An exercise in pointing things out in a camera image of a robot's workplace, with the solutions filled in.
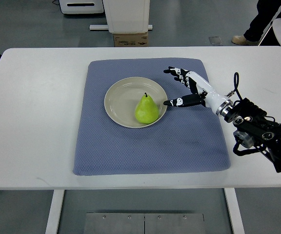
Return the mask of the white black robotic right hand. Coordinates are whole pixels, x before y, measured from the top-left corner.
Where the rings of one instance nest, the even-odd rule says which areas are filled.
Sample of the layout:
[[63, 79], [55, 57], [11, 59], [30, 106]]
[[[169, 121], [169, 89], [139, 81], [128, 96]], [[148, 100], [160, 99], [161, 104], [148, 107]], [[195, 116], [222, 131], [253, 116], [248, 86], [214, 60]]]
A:
[[169, 67], [164, 73], [172, 74], [174, 79], [185, 85], [190, 95], [164, 101], [164, 105], [172, 107], [190, 107], [203, 105], [216, 115], [225, 116], [232, 108], [233, 102], [229, 97], [220, 95], [203, 77], [194, 71]]

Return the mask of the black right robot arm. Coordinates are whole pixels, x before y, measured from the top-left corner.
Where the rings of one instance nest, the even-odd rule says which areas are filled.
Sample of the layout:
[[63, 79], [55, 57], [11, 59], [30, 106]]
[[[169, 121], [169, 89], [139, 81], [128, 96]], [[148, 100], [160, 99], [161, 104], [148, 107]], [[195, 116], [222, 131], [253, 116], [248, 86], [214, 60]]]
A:
[[234, 74], [234, 93], [238, 100], [234, 104], [224, 107], [220, 115], [228, 123], [232, 123], [237, 130], [233, 133], [235, 145], [233, 153], [245, 156], [253, 153], [263, 154], [275, 167], [276, 172], [281, 173], [281, 123], [277, 123], [274, 117], [255, 105], [247, 98], [241, 97], [238, 91], [239, 74]]

